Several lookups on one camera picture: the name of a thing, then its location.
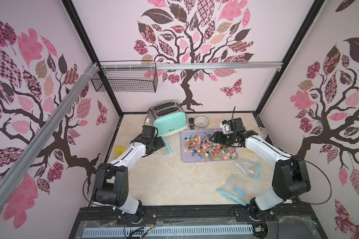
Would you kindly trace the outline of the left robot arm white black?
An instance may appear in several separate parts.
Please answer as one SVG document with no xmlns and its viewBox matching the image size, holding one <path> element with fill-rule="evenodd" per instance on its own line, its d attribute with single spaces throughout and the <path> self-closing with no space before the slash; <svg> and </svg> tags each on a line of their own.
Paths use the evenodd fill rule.
<svg viewBox="0 0 359 239">
<path fill-rule="evenodd" d="M 84 183 L 89 183 L 95 174 L 92 196 L 84 199 L 95 206 L 114 207 L 138 220 L 143 217 L 142 202 L 129 195 L 129 172 L 139 159 L 165 147 L 165 142 L 154 126 L 144 125 L 127 150 L 110 163 L 102 163 L 89 174 Z"/>
</svg>

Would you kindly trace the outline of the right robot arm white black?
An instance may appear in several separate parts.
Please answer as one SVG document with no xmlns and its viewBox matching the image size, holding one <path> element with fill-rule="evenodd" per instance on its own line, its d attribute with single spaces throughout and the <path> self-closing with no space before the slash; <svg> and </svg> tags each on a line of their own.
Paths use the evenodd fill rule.
<svg viewBox="0 0 359 239">
<path fill-rule="evenodd" d="M 242 119 L 224 120 L 222 131 L 214 132 L 210 141 L 227 147 L 245 147 L 273 167 L 272 187 L 246 206 L 249 217 L 258 221 L 275 206 L 311 190 L 307 164 L 297 155 L 290 155 L 266 142 L 257 132 L 247 130 Z"/>
</svg>

